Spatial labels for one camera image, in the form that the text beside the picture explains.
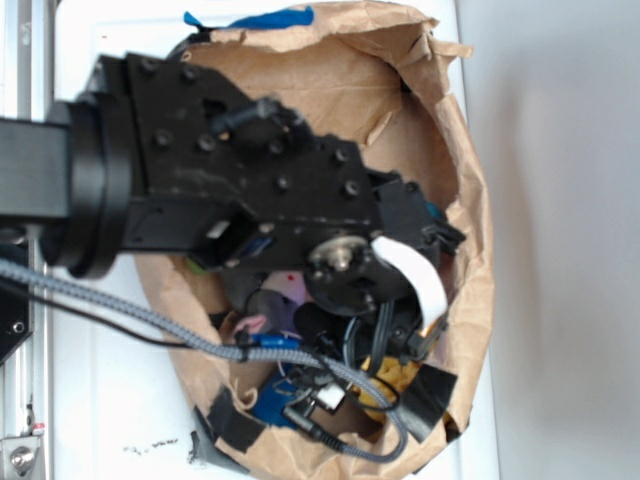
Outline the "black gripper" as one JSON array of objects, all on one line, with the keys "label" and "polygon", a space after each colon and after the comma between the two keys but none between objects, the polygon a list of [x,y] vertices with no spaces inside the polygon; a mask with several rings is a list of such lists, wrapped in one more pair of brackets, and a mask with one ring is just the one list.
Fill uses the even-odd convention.
[{"label": "black gripper", "polygon": [[425,320],[446,312],[437,269],[462,233],[355,143],[175,61],[102,57],[90,90],[115,169],[105,223],[118,249],[185,254],[208,271],[301,271],[335,315],[409,297]]}]

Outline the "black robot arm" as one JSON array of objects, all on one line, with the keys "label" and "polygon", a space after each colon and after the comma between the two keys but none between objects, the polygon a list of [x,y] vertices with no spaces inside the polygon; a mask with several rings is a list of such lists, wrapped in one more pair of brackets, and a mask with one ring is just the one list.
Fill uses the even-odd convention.
[{"label": "black robot arm", "polygon": [[46,122],[2,121],[1,235],[37,239],[77,277],[104,275],[124,252],[184,255],[209,272],[297,270],[345,316],[411,291],[383,239],[420,265],[464,240],[355,143],[316,136],[216,70],[132,54],[100,58],[88,89]]}]

